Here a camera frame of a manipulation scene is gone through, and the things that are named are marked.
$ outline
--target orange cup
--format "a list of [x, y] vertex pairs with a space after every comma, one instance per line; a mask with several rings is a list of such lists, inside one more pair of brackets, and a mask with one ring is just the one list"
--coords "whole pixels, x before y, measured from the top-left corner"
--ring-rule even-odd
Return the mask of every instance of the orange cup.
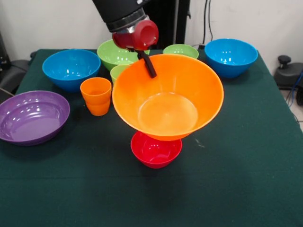
[[94, 116], [105, 115], [110, 106], [112, 84], [108, 79], [94, 77], [85, 80], [80, 90], [86, 106]]

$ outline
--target plastic cup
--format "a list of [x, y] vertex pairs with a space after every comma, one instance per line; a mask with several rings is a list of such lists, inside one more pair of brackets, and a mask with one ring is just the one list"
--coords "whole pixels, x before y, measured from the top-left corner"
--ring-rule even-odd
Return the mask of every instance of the plastic cup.
[[113, 84], [118, 79], [120, 74], [129, 67], [129, 65], [117, 65], [110, 71], [110, 76], [112, 78]]
[[108, 112], [112, 91], [112, 84], [108, 79], [90, 78], [81, 84], [80, 90], [92, 115], [103, 116]]

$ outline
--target green cup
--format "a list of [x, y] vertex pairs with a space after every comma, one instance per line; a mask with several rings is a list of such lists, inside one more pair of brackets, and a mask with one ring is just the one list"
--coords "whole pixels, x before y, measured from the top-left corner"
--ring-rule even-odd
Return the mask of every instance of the green cup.
[[110, 76], [112, 78], [113, 84], [118, 79], [120, 74], [129, 67], [129, 65], [117, 65], [110, 71]]
[[108, 71], [117, 65], [133, 64], [139, 60], [138, 53], [117, 47], [112, 39], [101, 44], [97, 54]]
[[198, 58], [199, 52], [190, 45], [174, 44], [166, 47], [163, 53], [182, 54], [192, 58]]

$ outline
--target bowl rim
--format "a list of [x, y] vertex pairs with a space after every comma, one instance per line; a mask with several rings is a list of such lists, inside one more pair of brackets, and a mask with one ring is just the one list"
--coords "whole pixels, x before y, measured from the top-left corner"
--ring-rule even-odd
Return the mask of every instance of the bowl rim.
[[185, 47], [189, 47], [190, 49], [194, 50], [195, 54], [196, 54], [196, 56], [192, 57], [192, 58], [196, 58], [197, 59], [199, 57], [199, 51], [195, 47], [193, 47], [191, 45], [188, 45], [188, 44], [172, 44], [172, 45], [169, 45], [169, 46], [167, 46], [167, 47], [164, 48], [163, 53], [164, 54], [178, 54], [178, 53], [167, 53], [166, 52], [169, 47], [173, 47], [173, 46], [185, 46]]
[[[252, 61], [249, 61], [249, 62], [247, 62], [247, 63], [245, 63], [245, 64], [237, 64], [237, 65], [224, 64], [224, 63], [222, 63], [221, 61], [217, 61], [217, 60], [215, 60], [214, 58], [210, 57], [210, 55], [209, 55], [209, 53], [208, 53], [208, 49], [209, 49], [209, 46], [210, 46], [211, 43], [216, 42], [216, 41], [220, 41], [220, 40], [234, 40], [234, 41], [237, 41], [237, 42], [244, 43], [244, 44], [246, 44], [246, 45], [252, 47], [252, 49], [253, 49], [254, 52], [255, 52], [255, 57], [253, 58]], [[232, 38], [215, 39], [215, 40], [209, 42], [209, 43], [205, 46], [204, 52], [205, 52], [205, 54], [206, 54], [206, 56], [207, 56], [208, 58], [210, 58], [211, 60], [215, 61], [216, 63], [219, 63], [220, 65], [225, 65], [225, 66], [227, 66], [227, 65], [228, 65], [228, 66], [246, 66], [246, 65], [250, 65], [250, 64], [254, 63], [254, 62], [257, 60], [258, 55], [259, 55], [257, 49], [256, 49], [253, 45], [251, 45], [251, 44], [249, 44], [248, 42], [245, 42], [245, 41], [243, 41], [243, 40], [240, 40], [240, 39], [232, 39]]]
[[98, 54], [99, 49], [101, 48], [101, 46], [103, 46], [103, 45], [105, 45], [105, 44], [107, 44], [107, 43], [109, 43], [109, 42], [113, 42], [113, 43], [115, 44], [115, 42], [114, 42], [113, 39], [109, 39], [109, 40], [107, 40], [107, 41], [101, 43], [101, 44], [99, 45], [99, 47], [97, 48], [97, 56], [98, 56], [102, 61], [104, 61], [104, 62], [106, 62], [106, 63], [108, 63], [108, 64], [112, 64], [112, 65], [118, 66], [118, 65], [120, 65], [120, 64], [115, 64], [115, 63], [113, 63], [113, 62], [107, 61], [107, 60], [105, 60], [103, 57], [101, 57], [100, 54]]
[[47, 137], [48, 135], [54, 133], [55, 131], [57, 131], [58, 129], [60, 129], [62, 126], [65, 125], [65, 123], [67, 122], [69, 116], [70, 116], [70, 113], [71, 113], [71, 107], [70, 107], [70, 104], [69, 102], [67, 101], [67, 99], [65, 97], [63, 97], [62, 95], [58, 94], [58, 93], [55, 93], [53, 91], [43, 91], [43, 90], [35, 90], [35, 91], [27, 91], [27, 92], [23, 92], [23, 93], [20, 93], [18, 95], [15, 95], [7, 100], [5, 100], [3, 103], [0, 104], [0, 108], [2, 108], [2, 105], [4, 105], [5, 103], [9, 102], [11, 99], [14, 99], [15, 97], [19, 97], [21, 95], [24, 95], [24, 94], [29, 94], [29, 93], [38, 93], [38, 92], [43, 92], [43, 93], [49, 93], [49, 94], [53, 94], [53, 95], [56, 95], [58, 97], [60, 97], [66, 104], [67, 104], [67, 107], [68, 107], [68, 114], [66, 115], [66, 119], [64, 119], [63, 123], [60, 124], [60, 126], [53, 130], [52, 132], [48, 133], [47, 135], [44, 135], [42, 137], [38, 137], [38, 138], [35, 138], [35, 139], [32, 139], [32, 140], [9, 140], [9, 139], [6, 139], [6, 138], [3, 138], [1, 135], [0, 135], [0, 139], [1, 140], [4, 140], [6, 142], [10, 142], [10, 143], [30, 143], [32, 141], [36, 141], [36, 140], [39, 140], [39, 139], [42, 139], [44, 137]]
[[[45, 72], [45, 64], [47, 63], [47, 61], [49, 61], [50, 58], [52, 58], [52, 57], [54, 57], [54, 56], [56, 56], [56, 55], [59, 55], [59, 54], [61, 54], [61, 53], [63, 53], [63, 52], [89, 52], [89, 53], [91, 53], [94, 57], [96, 57], [96, 58], [98, 59], [98, 67], [97, 67], [93, 72], [91, 72], [90, 74], [88, 74], [88, 75], [86, 75], [86, 76], [84, 76], [84, 77], [81, 77], [81, 78], [76, 78], [76, 79], [58, 79], [58, 78], [55, 78], [55, 77], [52, 77], [52, 76], [48, 75], [48, 74]], [[100, 69], [100, 67], [101, 67], [101, 59], [100, 59], [100, 58], [98, 57], [98, 55], [95, 54], [93, 51], [84, 50], [84, 49], [68, 49], [68, 50], [58, 51], [58, 52], [52, 54], [51, 56], [48, 56], [48, 58], [46, 58], [45, 61], [44, 61], [43, 64], [42, 64], [42, 71], [43, 71], [43, 73], [44, 73], [47, 77], [49, 77], [49, 78], [51, 78], [51, 79], [55, 79], [55, 80], [58, 80], [58, 81], [66, 81], [66, 82], [68, 82], [68, 81], [83, 80], [83, 79], [85, 79], [85, 78], [87, 78], [87, 77], [90, 77], [91, 75], [93, 75], [94, 73], [96, 73], [96, 72]]]
[[146, 135], [144, 132], [141, 132], [141, 131], [137, 131], [133, 137], [132, 137], [132, 140], [131, 140], [131, 150], [132, 150], [132, 153], [135, 155], [135, 157], [141, 161], [141, 162], [144, 162], [144, 163], [147, 163], [147, 164], [151, 164], [151, 165], [163, 165], [163, 164], [166, 164], [166, 163], [169, 163], [171, 161], [173, 161], [174, 159], [176, 159], [179, 154], [181, 153], [182, 151], [182, 140], [181, 139], [178, 139], [178, 140], [173, 140], [173, 141], [170, 141], [170, 142], [175, 142], [176, 144], [179, 145], [179, 148], [178, 148], [178, 152], [169, 160], [165, 161], [165, 162], [159, 162], [159, 163], [154, 163], [154, 162], [149, 162], [149, 161], [146, 161], [146, 160], [143, 160], [142, 158], [138, 157], [137, 154], [134, 152], [134, 149], [133, 149], [133, 144], [134, 144], [134, 139], [135, 137], [138, 135], [138, 134], [144, 134], [145, 136], [148, 136]]
[[[176, 56], [176, 54], [170, 54], [170, 53], [167, 53], [167, 54], [165, 54], [165, 55]], [[163, 54], [156, 54], [156, 55], [151, 56], [150, 59], [159, 58], [159, 57], [161, 57], [161, 56], [163, 56]], [[213, 114], [213, 116], [212, 116], [210, 119], [208, 119], [208, 121], [204, 122], [203, 124], [201, 124], [200, 126], [194, 128], [194, 129], [185, 131], [185, 132], [183, 132], [182, 134], [166, 134], [166, 135], [159, 135], [159, 134], [155, 134], [154, 132], [150, 132], [150, 131], [144, 131], [144, 132], [142, 132], [142, 133], [144, 133], [144, 134], [148, 134], [148, 135], [152, 135], [152, 136], [157, 136], [157, 137], [179, 137], [179, 136], [182, 136], [182, 135], [189, 135], [189, 134], [191, 134], [191, 133], [193, 133], [193, 132], [195, 132], [195, 131], [197, 131], [197, 130], [203, 128], [203, 127], [205, 127], [206, 125], [208, 125], [209, 122], [211, 122], [211, 121], [218, 115], [218, 113], [220, 112], [220, 110], [221, 110], [221, 108], [222, 108], [222, 106], [223, 106], [223, 102], [224, 102], [224, 87], [223, 87], [223, 84], [222, 84], [222, 82], [221, 82], [221, 80], [220, 80], [218, 74], [217, 74], [211, 67], [209, 67], [207, 64], [205, 64], [204, 62], [202, 62], [202, 61], [200, 61], [200, 60], [198, 60], [198, 59], [195, 59], [195, 58], [192, 58], [192, 57], [188, 57], [188, 56], [185, 56], [185, 55], [181, 55], [181, 54], [178, 54], [178, 57], [181, 57], [181, 58], [188, 58], [188, 59], [190, 59], [190, 60], [192, 60], [192, 61], [198, 62], [199, 64], [203, 64], [205, 67], [207, 67], [210, 71], [212, 71], [212, 72], [214, 73], [215, 78], [216, 78], [217, 82], [219, 83], [220, 91], [221, 91], [221, 93], [222, 93], [222, 98], [221, 98], [219, 107], [218, 107], [217, 111]], [[130, 124], [130, 123], [129, 123], [121, 114], [120, 114], [120, 112], [116, 109], [116, 101], [115, 101], [115, 99], [113, 98], [113, 97], [115, 96], [116, 89], [117, 89], [117, 86], [114, 86], [113, 92], [112, 92], [112, 100], [113, 100], [113, 105], [114, 105], [114, 108], [115, 108], [117, 114], [119, 115], [119, 117], [120, 117], [126, 124], [128, 124], [129, 126], [131, 126], [133, 129], [136, 129], [137, 131], [142, 131], [141, 129], [139, 129], [139, 128], [135, 127], [134, 125]]]

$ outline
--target bowl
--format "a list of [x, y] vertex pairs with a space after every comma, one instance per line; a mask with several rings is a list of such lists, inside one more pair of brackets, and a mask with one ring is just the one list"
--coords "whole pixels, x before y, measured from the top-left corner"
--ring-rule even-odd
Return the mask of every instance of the bowl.
[[100, 58], [87, 50], [60, 51], [48, 57], [43, 72], [61, 89], [79, 92], [86, 79], [96, 77], [101, 66]]
[[50, 91], [30, 91], [0, 104], [0, 139], [31, 146], [53, 138], [70, 114], [70, 105]]
[[155, 78], [140, 60], [115, 82], [113, 104], [128, 125], [157, 140], [178, 140], [219, 113], [223, 86], [209, 66], [178, 54], [158, 54], [150, 60]]
[[197, 49], [185, 44], [170, 45], [163, 50], [163, 53], [182, 54], [196, 59], [199, 57]]
[[108, 71], [111, 71], [117, 65], [129, 65], [138, 61], [136, 52], [117, 47], [112, 39], [101, 44], [97, 54]]
[[220, 77], [234, 78], [244, 73], [258, 58], [258, 51], [237, 39], [217, 39], [205, 47], [206, 62]]
[[159, 141], [137, 132], [131, 141], [133, 154], [144, 165], [160, 169], [170, 164], [180, 154], [182, 141]]
[[115, 81], [120, 74], [128, 67], [129, 65], [117, 65], [110, 71], [110, 77], [112, 78], [113, 84], [115, 84]]

